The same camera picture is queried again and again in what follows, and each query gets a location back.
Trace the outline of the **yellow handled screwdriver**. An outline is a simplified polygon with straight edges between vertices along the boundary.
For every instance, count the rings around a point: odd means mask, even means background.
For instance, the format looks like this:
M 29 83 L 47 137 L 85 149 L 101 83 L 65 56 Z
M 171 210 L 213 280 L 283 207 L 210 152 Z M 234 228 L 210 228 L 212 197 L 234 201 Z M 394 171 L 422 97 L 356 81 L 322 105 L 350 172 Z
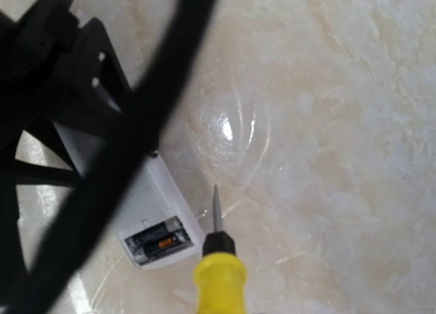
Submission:
M 197 290 L 196 312 L 245 313 L 247 272 L 236 256 L 234 239 L 224 230 L 217 186 L 213 191 L 213 230 L 202 245 L 202 258 L 193 271 Z

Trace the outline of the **black AAA battery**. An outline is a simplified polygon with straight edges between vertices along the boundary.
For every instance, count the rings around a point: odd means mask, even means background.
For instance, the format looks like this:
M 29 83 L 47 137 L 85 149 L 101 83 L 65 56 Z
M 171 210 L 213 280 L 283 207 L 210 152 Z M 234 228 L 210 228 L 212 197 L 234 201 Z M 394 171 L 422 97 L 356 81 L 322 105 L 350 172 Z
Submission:
M 165 223 L 159 223 L 125 238 L 124 242 L 128 247 L 137 249 L 139 246 L 146 245 L 151 242 L 158 242 L 178 230 L 180 230 L 179 227 L 168 228 Z
M 148 242 L 129 242 L 133 259 L 138 264 L 147 264 L 160 260 L 193 246 L 192 241 L 181 232 L 175 232 L 158 240 Z

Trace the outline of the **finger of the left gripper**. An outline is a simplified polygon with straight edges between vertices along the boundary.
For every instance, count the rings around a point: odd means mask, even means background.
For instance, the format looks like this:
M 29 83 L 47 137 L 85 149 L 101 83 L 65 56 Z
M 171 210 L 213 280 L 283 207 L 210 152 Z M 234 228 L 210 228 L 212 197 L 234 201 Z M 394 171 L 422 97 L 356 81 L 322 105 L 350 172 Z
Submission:
M 27 163 L 15 158 L 20 136 L 1 147 L 1 168 L 10 172 L 17 185 L 75 187 L 82 180 L 53 123 L 32 123 L 25 131 L 59 157 L 69 169 Z

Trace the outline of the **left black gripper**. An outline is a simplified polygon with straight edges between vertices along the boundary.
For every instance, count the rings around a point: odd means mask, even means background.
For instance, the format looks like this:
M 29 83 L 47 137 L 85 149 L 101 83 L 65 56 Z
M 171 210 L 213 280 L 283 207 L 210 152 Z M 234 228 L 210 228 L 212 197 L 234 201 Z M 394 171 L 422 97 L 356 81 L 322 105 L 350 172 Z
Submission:
M 131 87 L 108 32 L 97 18 L 78 27 L 72 2 L 1 15 L 1 148 L 26 131 L 70 164 L 55 123 L 107 130 L 121 116 Z

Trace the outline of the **white remote control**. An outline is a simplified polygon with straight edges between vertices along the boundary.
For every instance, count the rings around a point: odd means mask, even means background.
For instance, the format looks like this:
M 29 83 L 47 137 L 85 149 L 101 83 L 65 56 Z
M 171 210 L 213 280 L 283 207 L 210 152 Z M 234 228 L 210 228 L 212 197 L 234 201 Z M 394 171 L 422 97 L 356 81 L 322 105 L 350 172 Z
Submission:
M 168 228 L 179 227 L 180 230 L 176 232 L 189 237 L 193 246 L 155 262 L 138 264 L 124 239 L 159 223 L 165 223 Z M 147 270 L 162 268 L 197 254 L 204 240 L 198 220 L 158 153 L 153 153 L 138 170 L 114 215 L 111 227 L 134 266 Z

